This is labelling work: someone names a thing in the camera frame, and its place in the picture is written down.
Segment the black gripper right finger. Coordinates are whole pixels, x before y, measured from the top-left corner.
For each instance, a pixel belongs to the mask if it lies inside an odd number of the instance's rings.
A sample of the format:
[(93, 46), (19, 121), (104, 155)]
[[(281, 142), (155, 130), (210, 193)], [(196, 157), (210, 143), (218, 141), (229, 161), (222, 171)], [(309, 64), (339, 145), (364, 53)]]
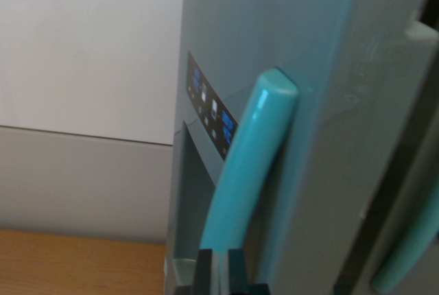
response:
[(230, 249), (223, 256), (221, 294), (270, 294), (267, 283), (249, 283), (242, 249)]

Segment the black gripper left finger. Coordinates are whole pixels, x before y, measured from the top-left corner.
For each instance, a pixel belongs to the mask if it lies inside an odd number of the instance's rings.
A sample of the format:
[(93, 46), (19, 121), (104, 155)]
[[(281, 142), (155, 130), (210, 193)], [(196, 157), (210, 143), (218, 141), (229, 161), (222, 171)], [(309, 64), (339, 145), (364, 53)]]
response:
[(211, 249), (201, 249), (195, 265), (193, 280), (190, 285), (179, 285), (175, 294), (219, 294), (220, 263), (217, 253)]

